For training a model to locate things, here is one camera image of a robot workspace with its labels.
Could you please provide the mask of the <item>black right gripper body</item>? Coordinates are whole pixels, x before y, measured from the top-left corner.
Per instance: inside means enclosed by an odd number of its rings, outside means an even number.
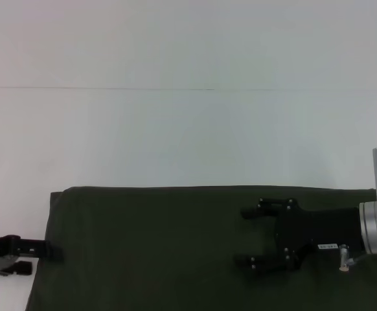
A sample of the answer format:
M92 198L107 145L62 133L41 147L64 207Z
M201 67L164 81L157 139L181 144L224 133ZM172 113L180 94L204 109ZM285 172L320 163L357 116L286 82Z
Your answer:
M357 207L308 211L287 199L277 209L275 243L286 269L298 270L305 258L318 251L363 252L360 210Z

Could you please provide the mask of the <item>dark green shirt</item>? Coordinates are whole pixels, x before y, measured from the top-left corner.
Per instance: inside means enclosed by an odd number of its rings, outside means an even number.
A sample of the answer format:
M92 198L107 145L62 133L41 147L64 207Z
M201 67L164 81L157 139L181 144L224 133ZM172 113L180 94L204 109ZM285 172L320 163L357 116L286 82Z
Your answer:
M240 216L260 198L296 198L316 211L376 196L276 186L54 192L45 238L63 260L38 262L25 311L377 311L377 256L348 273L329 253L296 272L241 272L234 254L275 249L271 218Z

